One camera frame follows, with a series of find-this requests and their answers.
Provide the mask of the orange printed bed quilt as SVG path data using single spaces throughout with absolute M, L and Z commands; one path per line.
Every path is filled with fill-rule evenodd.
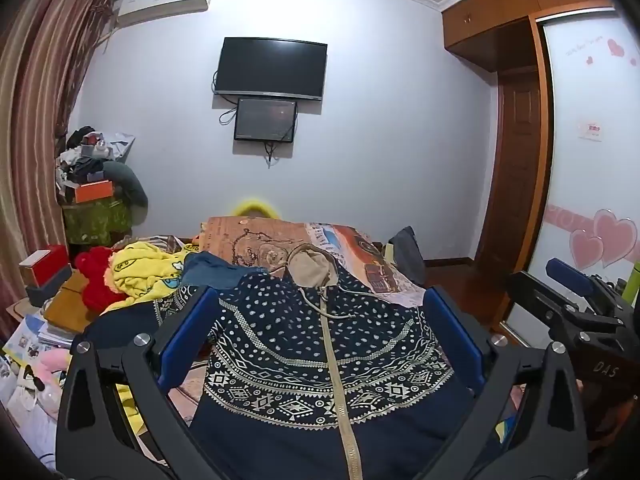
M 351 226 L 295 223 L 259 217 L 212 217 L 195 239 L 202 252 L 237 266 L 261 266 L 281 274 L 292 252 L 318 252 L 339 264 L 367 289 L 388 302 L 422 306 L 425 289 L 413 284 L 382 246 Z

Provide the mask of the navy patterned zip hoodie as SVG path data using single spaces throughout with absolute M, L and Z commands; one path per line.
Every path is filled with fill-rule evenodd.
M 100 349 L 155 334 L 194 290 L 106 312 Z M 424 307 L 393 304 L 318 252 L 217 290 L 190 425 L 230 479 L 411 479 L 474 403 Z

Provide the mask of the wooden wardrobe with sliding door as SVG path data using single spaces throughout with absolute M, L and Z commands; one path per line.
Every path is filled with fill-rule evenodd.
M 638 280 L 639 29 L 613 0 L 444 0 L 445 49 L 494 78 L 492 144 L 474 255 L 476 315 L 521 344 L 547 330 L 506 296 L 506 276 L 478 270 L 497 151 L 501 74 L 534 70 L 540 144 L 516 271 L 544 280 L 558 258 L 609 281 Z

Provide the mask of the yellow cartoon fleece blanket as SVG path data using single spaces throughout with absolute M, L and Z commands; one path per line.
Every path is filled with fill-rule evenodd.
M 105 312 L 172 295 L 180 285 L 186 256 L 197 251 L 186 245 L 170 254 L 151 243 L 134 242 L 114 252 L 108 260 L 106 282 L 125 298 L 110 304 Z

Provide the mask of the red plush garment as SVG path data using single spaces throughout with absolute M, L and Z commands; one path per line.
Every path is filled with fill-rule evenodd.
M 87 280 L 81 292 L 82 302 L 94 313 L 102 313 L 115 302 L 127 298 L 113 281 L 110 267 L 113 254 L 112 248 L 100 246 L 81 252 L 75 259 L 76 269 Z

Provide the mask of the wooden room door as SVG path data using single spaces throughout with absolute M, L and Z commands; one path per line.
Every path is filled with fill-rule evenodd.
M 499 125 L 478 270 L 501 280 L 518 262 L 534 199 L 540 144 L 540 87 L 534 70 L 501 74 Z

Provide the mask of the small wall monitor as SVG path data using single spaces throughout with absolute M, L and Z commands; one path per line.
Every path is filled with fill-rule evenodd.
M 239 99 L 234 140 L 292 143 L 297 120 L 297 103 L 277 99 Z

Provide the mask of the red and white box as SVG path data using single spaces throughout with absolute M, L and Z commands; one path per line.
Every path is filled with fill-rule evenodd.
M 49 245 L 39 249 L 18 264 L 21 278 L 27 286 L 43 286 L 68 265 L 67 249 L 64 245 Z

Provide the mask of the large wall television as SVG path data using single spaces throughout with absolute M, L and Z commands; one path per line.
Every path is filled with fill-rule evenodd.
M 223 96 L 321 101 L 328 46 L 318 42 L 226 37 L 214 88 Z

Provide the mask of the blue denim jacket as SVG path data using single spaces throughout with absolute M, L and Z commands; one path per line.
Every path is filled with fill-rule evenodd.
M 244 276 L 266 273 L 260 266 L 237 266 L 210 252 L 194 252 L 184 259 L 180 285 L 227 290 L 235 288 Z

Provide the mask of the grey pillow on clutter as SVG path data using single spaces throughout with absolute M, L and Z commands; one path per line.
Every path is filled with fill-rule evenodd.
M 103 173 L 107 180 L 119 186 L 122 195 L 126 197 L 131 205 L 148 208 L 149 199 L 144 192 L 144 188 L 132 169 L 123 162 L 107 160 L 103 163 Z

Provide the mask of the orange box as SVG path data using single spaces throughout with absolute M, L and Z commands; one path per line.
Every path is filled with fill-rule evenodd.
M 102 180 L 79 185 L 75 188 L 75 203 L 87 203 L 103 200 L 114 195 L 114 184 L 110 180 Z

